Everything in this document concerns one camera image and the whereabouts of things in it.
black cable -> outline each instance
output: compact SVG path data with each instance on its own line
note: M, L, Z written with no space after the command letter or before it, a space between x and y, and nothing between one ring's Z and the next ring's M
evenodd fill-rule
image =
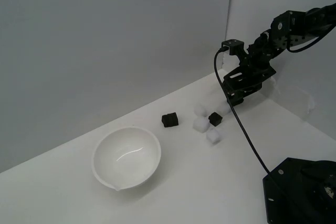
M241 123L240 119L239 119L239 116L237 115L237 112L235 110L235 108L233 107L233 105L231 104L231 101L230 101L230 97L229 97L229 93L226 91L225 87L223 86L223 83L222 81L220 80L220 77L219 77L219 74L218 74L218 70L217 70L217 57L218 55L221 53L221 52L225 52L227 51L229 48L228 47L222 47L220 50L218 50L218 52L216 53L215 55L215 58L214 58L214 68L215 68L215 74L216 74L216 77L217 77L217 80L219 82L219 85L220 87L222 88L223 92L224 92L224 95L226 97L226 100L227 100L227 103L229 104L231 110L232 110L232 113L233 115L235 116L241 130L243 131L243 134L245 135L245 138L247 140L247 142L249 143L252 151L254 152L254 154L256 155L257 159L259 160L261 166L264 168L264 170L266 171L267 175L269 176L269 178L272 180L272 182L274 183L274 185L277 187L277 189L280 191L280 193L282 195L284 195L286 197L287 200L289 200L294 206L296 206L296 208L303 214L304 218L308 221L308 223L312 223L313 222L306 216L305 212L298 206L298 204L292 199L290 198L282 189L281 187L278 185L278 183L275 181L275 179L273 178L273 175L271 174L271 172L269 171L269 169L267 168L267 166L265 165L264 161L261 159L261 157L259 156L257 150L255 149L249 135L247 134L243 124Z
M245 135L245 137L246 137L246 139L247 139L249 145L250 145L251 148L252 148L252 151L253 151L254 154L256 155L257 159L259 160L259 162L261 163L262 167L263 167L264 170L267 172L267 174L270 174L269 169L266 167L264 161L261 159L261 157L259 156L259 154L258 154L257 150L255 149L253 143L251 142L251 139L250 139L250 137L248 136L248 134L247 134L247 132L246 132L246 130L245 130L243 124L241 123L241 121L240 121L240 119L239 119L239 117L238 117L238 115L237 115L237 112L236 112L235 108L232 106L232 104L231 104L231 102L230 102L229 94L228 94L228 92L225 90L225 88L224 88L224 86L223 86L223 84L222 84L222 82L221 82L221 80L220 80L220 77L219 77L219 75L218 75L218 70L217 70L217 65L216 65L217 56L218 56L221 52L225 52L225 51L227 51L227 50L228 50L228 47L221 48L221 49L216 53L216 55L215 55L214 67L215 67L215 74L216 74L217 80L218 80L218 82L219 82L219 84L220 84L220 87L222 88L222 90L223 90L223 92L224 92L224 95L225 95L225 97L226 97L227 103L229 104L229 106L230 106L230 108L231 108L231 110L232 110L233 115L235 116L235 118L236 118L236 120L237 120L237 122L238 122L238 124L239 124L239 126L240 126L240 128L241 128L241 130L243 131L243 134Z
M331 30L334 29L335 27L336 27L336 24L331 25L331 26L325 31L325 33L324 33L323 35L321 35L320 37L318 37L317 39L315 39L312 43L310 43L310 44L308 44L308 45L306 45L306 46L304 46L304 47L301 47L301 48L299 48L299 49L296 49L296 50L291 50L291 49L290 49L290 39L288 39L288 40L287 40L287 50L288 50L289 52L293 52L293 53L296 53L296 52L302 52L302 51L304 51L304 50L306 50L306 49L312 47L313 45L315 45L315 44L316 44L317 42L319 42L321 39L323 39L323 38L324 38L328 33L330 33Z

white bowl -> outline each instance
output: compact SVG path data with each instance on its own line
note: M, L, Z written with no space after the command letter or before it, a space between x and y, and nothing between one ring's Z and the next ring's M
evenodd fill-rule
M125 127L104 137L91 167L96 179L117 191L145 182L156 170L161 147L156 136L140 127Z

white block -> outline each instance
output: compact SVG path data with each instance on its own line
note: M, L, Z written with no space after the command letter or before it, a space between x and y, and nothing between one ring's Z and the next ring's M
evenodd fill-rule
M208 130L210 126L210 121L208 118L204 118L202 116L199 116L195 119L193 128L197 130L198 132L204 133Z
M221 115L225 116L226 114L231 112L231 108L227 102L223 102L217 109L216 112Z
M212 144L216 144L220 141L221 135L218 130L213 128L206 133L206 139L208 139Z
M204 117L207 116L206 109L204 108L203 105L200 105L200 104L197 104L194 107L194 112L195 112L195 115L197 116L204 116Z

black block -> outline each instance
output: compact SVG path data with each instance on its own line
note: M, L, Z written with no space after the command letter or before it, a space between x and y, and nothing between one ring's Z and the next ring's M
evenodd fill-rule
M165 128L177 126L179 124L178 120L179 119L177 118L176 112L171 113L171 114L167 114L167 115L163 115L162 119L161 119L161 121L163 123L163 126Z
M212 124L213 126L219 125L222 122L222 119L223 118L220 115L218 115L216 112L212 113L209 116L210 124Z

table surface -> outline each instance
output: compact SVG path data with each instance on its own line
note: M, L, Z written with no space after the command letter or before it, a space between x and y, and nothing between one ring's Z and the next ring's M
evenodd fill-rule
M193 107L212 113L224 95L214 74L0 174L0 222L18 223L267 223L266 175L232 113L211 145L192 129ZM164 128L176 112L180 125ZM237 113L269 169L286 157L336 161L336 141L256 93ZM122 126L152 131L161 162L143 185L114 191L93 176L96 143Z

